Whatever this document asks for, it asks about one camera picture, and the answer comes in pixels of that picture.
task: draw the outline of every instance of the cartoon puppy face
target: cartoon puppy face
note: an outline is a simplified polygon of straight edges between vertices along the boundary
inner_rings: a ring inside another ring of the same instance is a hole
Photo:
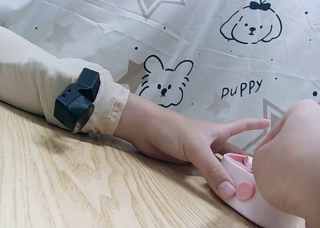
[[[184,60],[175,69],[165,69],[159,57],[149,56],[144,62],[147,74],[138,88],[139,95],[165,108],[177,106],[184,97],[184,87],[193,66],[192,61]]]
[[[260,4],[250,5],[235,12],[220,28],[225,39],[241,44],[268,43],[278,38],[282,32],[282,22],[271,9],[271,4],[260,0]]]

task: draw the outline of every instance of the beige shirt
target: beige shirt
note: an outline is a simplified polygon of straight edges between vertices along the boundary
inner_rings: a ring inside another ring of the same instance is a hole
[[[114,82],[100,65],[80,59],[58,59],[0,27],[0,100],[44,116],[47,122],[65,128],[54,118],[57,96],[77,81],[83,68],[100,73],[101,85],[95,109],[82,132],[112,136],[128,99],[129,90]]]

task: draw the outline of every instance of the pink device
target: pink device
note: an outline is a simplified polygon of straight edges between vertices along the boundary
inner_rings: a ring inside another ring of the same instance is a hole
[[[236,193],[223,200],[263,228],[295,228],[302,220],[300,217],[274,208],[259,193],[252,174],[252,160],[250,156],[232,153],[223,156],[221,163],[236,185]]]

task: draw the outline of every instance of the hand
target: hand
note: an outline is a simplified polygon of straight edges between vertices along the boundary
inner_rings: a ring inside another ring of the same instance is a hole
[[[318,227],[320,211],[320,105],[290,108],[257,148],[252,170],[271,205]]]
[[[229,198],[236,191],[235,184],[215,153],[244,154],[226,141],[244,131],[265,129],[269,125],[265,119],[203,121],[130,94],[114,135],[129,141],[149,157],[175,163],[191,162],[217,195]]]

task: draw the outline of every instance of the wooden table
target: wooden table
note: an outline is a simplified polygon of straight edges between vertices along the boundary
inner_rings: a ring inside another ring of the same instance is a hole
[[[0,103],[0,227],[257,227],[196,176]]]

